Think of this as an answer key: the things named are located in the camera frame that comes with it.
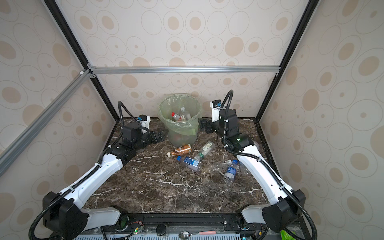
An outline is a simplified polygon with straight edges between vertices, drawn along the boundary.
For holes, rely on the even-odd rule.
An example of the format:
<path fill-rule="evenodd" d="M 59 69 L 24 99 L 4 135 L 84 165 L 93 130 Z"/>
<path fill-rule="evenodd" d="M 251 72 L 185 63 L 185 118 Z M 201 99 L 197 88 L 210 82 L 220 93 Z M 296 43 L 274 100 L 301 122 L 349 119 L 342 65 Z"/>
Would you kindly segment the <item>clear bottle green cap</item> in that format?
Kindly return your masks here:
<path fill-rule="evenodd" d="M 215 147 L 216 145 L 213 142 L 208 141 L 201 147 L 199 152 L 195 155 L 194 159 L 198 161 L 203 160 L 208 154 L 210 154 L 215 149 Z"/>

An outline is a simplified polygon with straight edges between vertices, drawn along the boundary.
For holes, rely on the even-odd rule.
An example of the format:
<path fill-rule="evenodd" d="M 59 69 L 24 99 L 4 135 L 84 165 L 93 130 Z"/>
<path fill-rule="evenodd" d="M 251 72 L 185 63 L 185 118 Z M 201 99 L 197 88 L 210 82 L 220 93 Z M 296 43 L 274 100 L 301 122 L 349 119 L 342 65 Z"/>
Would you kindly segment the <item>clear square bottle white cap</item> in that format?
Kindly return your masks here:
<path fill-rule="evenodd" d="M 191 114 L 184 107 L 181 108 L 181 117 L 185 122 L 192 119 Z"/>

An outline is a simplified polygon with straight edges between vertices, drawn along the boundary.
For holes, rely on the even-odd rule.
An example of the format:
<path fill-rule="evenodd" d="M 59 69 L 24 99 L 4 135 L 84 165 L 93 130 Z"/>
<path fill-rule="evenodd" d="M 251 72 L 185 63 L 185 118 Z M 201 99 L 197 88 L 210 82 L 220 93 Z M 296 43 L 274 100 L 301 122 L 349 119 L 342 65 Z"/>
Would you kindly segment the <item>white bottle red cap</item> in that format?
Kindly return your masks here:
<path fill-rule="evenodd" d="M 181 116 L 176 114 L 176 113 L 174 113 L 174 112 L 172 112 L 172 117 L 175 120 L 175 122 L 181 122 L 182 121 Z"/>

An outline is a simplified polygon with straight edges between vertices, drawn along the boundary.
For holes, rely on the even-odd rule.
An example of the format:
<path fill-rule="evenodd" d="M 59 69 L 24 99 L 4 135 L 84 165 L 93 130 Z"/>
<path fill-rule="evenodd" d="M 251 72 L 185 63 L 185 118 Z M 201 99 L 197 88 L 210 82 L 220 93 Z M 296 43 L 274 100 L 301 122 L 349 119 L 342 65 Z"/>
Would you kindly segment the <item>brown tea bottle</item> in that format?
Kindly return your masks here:
<path fill-rule="evenodd" d="M 173 156 L 185 156 L 187 154 L 189 154 L 190 152 L 192 151 L 192 147 L 190 144 L 187 144 L 187 145 L 183 145 L 171 152 L 168 152 L 167 153 L 167 156 L 170 158 L 170 157 L 173 157 Z"/>

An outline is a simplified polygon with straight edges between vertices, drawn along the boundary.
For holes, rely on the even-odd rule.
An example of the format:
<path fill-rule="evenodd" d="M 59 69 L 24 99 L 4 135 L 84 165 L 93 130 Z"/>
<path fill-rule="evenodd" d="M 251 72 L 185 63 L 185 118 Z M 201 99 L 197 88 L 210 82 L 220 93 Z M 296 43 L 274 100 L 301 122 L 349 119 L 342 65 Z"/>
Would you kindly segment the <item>crushed clear bottle blue cap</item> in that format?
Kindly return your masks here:
<path fill-rule="evenodd" d="M 210 166 L 209 171 L 211 173 L 226 171 L 227 168 L 231 166 L 231 164 L 232 164 L 231 160 L 226 160 L 224 162 L 217 162 Z"/>

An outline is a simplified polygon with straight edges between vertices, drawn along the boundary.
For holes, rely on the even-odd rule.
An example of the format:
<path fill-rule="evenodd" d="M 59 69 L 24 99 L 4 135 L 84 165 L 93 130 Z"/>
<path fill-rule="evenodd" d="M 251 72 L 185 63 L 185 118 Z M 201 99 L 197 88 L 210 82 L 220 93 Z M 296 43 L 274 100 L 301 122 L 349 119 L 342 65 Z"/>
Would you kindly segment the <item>blue label bottle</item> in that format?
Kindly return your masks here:
<path fill-rule="evenodd" d="M 182 157 L 182 156 L 177 156 L 177 161 L 181 163 L 182 165 L 186 166 L 187 168 L 198 172 L 200 170 L 200 161 L 195 160 L 190 157 Z"/>

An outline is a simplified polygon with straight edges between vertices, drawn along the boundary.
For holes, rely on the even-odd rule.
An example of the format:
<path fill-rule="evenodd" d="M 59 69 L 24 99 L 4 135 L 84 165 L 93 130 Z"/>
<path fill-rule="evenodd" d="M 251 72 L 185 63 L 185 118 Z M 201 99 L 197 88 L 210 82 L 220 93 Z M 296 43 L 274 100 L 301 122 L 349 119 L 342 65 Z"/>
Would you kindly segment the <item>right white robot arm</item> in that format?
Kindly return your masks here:
<path fill-rule="evenodd" d="M 266 224 L 279 233 L 301 216 L 305 194 L 301 190 L 295 191 L 283 181 L 262 157 L 257 143 L 239 131 L 235 110 L 213 107 L 206 132 L 216 133 L 221 138 L 225 149 L 248 169 L 267 196 L 269 204 L 243 208 L 242 220 L 247 224 Z"/>

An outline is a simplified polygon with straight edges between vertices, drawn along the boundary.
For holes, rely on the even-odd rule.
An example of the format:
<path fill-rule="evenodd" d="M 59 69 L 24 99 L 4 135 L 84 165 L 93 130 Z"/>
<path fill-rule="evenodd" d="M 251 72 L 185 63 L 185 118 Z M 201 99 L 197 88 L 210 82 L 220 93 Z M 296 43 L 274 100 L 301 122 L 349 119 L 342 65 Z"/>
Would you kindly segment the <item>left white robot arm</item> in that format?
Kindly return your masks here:
<path fill-rule="evenodd" d="M 31 225 L 29 238 L 36 239 L 35 227 L 39 222 L 56 233 L 53 240 L 72 240 L 84 231 L 116 225 L 124 210 L 118 207 L 86 210 L 85 203 L 106 180 L 134 158 L 139 150 L 165 141 L 168 132 L 166 129 L 151 131 L 139 122 L 123 126 L 117 141 L 107 147 L 88 172 L 59 193 L 50 192 L 43 198 L 43 211 Z"/>

